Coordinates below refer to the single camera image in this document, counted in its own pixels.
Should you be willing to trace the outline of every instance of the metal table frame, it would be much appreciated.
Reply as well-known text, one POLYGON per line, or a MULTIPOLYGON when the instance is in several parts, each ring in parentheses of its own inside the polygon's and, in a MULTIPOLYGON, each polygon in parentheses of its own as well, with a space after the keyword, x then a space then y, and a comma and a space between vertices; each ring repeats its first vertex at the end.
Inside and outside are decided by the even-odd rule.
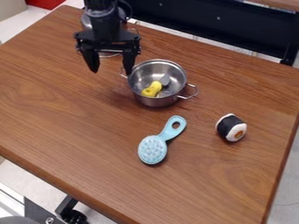
POLYGON ((299 49, 299 15, 234 0, 127 0, 133 18, 282 59, 299 49))

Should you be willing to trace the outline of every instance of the yellow object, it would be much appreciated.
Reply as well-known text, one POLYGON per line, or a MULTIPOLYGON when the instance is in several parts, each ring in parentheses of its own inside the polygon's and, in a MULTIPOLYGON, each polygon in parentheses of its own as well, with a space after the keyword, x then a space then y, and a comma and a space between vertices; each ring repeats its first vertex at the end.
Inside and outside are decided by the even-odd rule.
POLYGON ((162 83, 158 80, 153 81, 149 87, 142 91, 142 96, 156 97, 156 95, 162 90, 162 83))

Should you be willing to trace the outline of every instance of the pot handle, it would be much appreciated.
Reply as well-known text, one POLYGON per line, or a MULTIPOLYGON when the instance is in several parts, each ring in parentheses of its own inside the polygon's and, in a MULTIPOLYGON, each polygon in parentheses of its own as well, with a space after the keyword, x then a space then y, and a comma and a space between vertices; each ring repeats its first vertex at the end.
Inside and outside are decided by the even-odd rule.
POLYGON ((128 76, 124 73, 124 68, 123 68, 123 66, 121 67, 120 76, 121 76, 122 78, 125 78, 125 79, 128 78, 128 76))
POLYGON ((176 95, 177 98, 183 99, 183 100, 188 100, 194 96, 198 95, 198 88, 195 85, 192 84, 187 84, 188 87, 194 88, 194 94, 188 95, 188 96, 182 96, 182 95, 176 95))

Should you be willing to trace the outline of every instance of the table leg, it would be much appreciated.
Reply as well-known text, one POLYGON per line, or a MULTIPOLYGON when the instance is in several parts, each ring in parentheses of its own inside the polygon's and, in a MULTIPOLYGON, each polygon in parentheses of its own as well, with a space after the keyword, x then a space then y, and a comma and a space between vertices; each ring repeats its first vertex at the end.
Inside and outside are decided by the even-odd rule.
POLYGON ((296 56, 299 50, 299 13, 297 12, 292 24, 292 30, 290 31, 290 41, 287 47, 287 51, 284 55, 282 64, 287 66, 293 66, 296 60, 296 56))
POLYGON ((87 217, 73 208, 77 205, 78 200, 71 196, 66 196, 60 205, 56 208, 57 216, 68 224, 87 224, 87 217))

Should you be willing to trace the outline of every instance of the black object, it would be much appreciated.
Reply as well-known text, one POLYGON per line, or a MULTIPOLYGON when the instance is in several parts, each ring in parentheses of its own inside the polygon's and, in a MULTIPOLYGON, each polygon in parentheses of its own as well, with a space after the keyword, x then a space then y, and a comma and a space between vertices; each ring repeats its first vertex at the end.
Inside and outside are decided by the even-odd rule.
POLYGON ((121 53, 123 67, 131 74, 140 54, 140 36, 122 29, 131 16, 131 8, 124 0, 85 0, 86 14, 92 30, 74 34, 76 48, 81 52, 91 71, 98 72, 100 53, 121 53))
POLYGON ((44 208, 38 206, 27 198, 24 198, 24 216, 36 221, 37 223, 47 223, 45 222, 47 219, 52 219, 55 224, 63 224, 63 222, 58 220, 55 215, 49 213, 44 208))
POLYGON ((234 0, 127 1, 133 18, 265 53, 286 65, 293 65, 299 49, 298 13, 234 0))
POLYGON ((217 126, 217 131, 219 135, 223 138, 226 138, 227 134, 231 131, 231 129, 238 125, 244 123, 235 115, 230 115, 222 119, 222 121, 217 126))
POLYGON ((60 205, 56 208, 55 213, 61 220, 68 224, 88 224, 85 214, 73 210, 78 200, 71 196, 66 196, 60 205))

